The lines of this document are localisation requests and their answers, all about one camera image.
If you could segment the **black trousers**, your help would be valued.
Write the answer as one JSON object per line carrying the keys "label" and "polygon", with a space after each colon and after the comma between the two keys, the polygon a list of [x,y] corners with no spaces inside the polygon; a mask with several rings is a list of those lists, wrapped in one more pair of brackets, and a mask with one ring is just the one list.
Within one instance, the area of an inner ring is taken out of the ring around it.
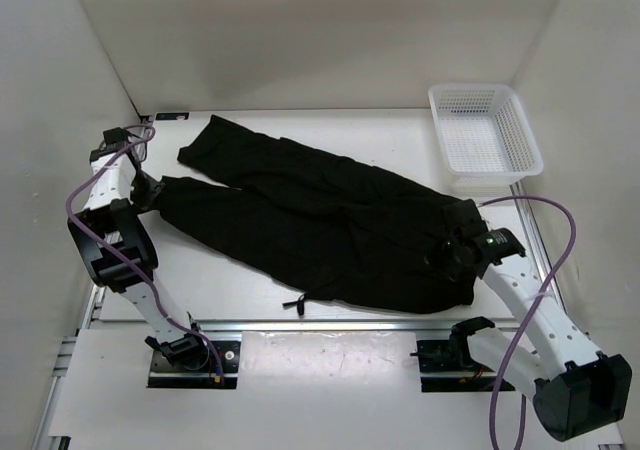
{"label": "black trousers", "polygon": [[162,178],[161,218],[298,290],[298,307],[430,314],[473,302],[473,273],[448,278],[431,264],[453,196],[218,116],[177,159],[192,175]]}

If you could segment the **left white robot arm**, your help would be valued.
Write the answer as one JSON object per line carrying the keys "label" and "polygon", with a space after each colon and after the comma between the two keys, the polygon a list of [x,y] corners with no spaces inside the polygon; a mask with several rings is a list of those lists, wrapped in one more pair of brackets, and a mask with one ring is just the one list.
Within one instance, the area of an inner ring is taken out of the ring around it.
{"label": "left white robot arm", "polygon": [[155,277],[158,255],[140,220],[163,189],[142,169],[154,135],[150,124],[103,132],[89,157],[91,177],[66,200],[67,225],[94,284],[127,300],[150,325],[146,344],[170,365],[196,371],[210,363],[210,345]]}

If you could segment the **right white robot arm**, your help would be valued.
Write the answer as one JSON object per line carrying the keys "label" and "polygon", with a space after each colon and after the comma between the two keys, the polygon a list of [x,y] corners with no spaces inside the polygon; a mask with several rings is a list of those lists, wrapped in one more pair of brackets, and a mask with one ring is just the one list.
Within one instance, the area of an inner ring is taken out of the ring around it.
{"label": "right white robot arm", "polygon": [[454,325],[449,336],[448,354],[455,366],[470,370],[479,365],[495,373],[489,406],[491,444],[498,444],[503,383],[520,393],[520,406],[531,406],[542,427],[559,442],[622,420],[631,366],[620,354],[605,354],[547,292],[575,245],[575,221],[568,221],[565,250],[539,280],[513,232],[490,229],[474,201],[445,207],[443,219],[447,236],[430,255],[430,264],[454,281],[474,274],[519,323],[514,336],[507,337],[493,321],[475,317]]}

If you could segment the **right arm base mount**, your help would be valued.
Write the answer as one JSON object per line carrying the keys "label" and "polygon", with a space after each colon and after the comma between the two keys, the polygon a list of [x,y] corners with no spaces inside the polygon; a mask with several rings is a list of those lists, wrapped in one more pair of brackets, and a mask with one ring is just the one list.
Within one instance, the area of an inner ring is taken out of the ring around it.
{"label": "right arm base mount", "polygon": [[447,338],[423,338],[411,353],[418,359],[423,393],[490,392],[495,372],[471,359],[466,338],[479,330],[494,328],[484,317],[455,324]]}

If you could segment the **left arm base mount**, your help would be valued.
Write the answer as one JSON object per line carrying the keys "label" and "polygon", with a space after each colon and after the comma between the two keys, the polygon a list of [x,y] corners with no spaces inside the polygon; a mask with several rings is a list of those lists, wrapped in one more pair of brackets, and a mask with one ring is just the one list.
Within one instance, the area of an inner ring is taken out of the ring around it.
{"label": "left arm base mount", "polygon": [[213,341],[216,353],[193,335],[176,345],[160,345],[153,337],[147,387],[153,389],[235,390],[241,356],[240,340]]}

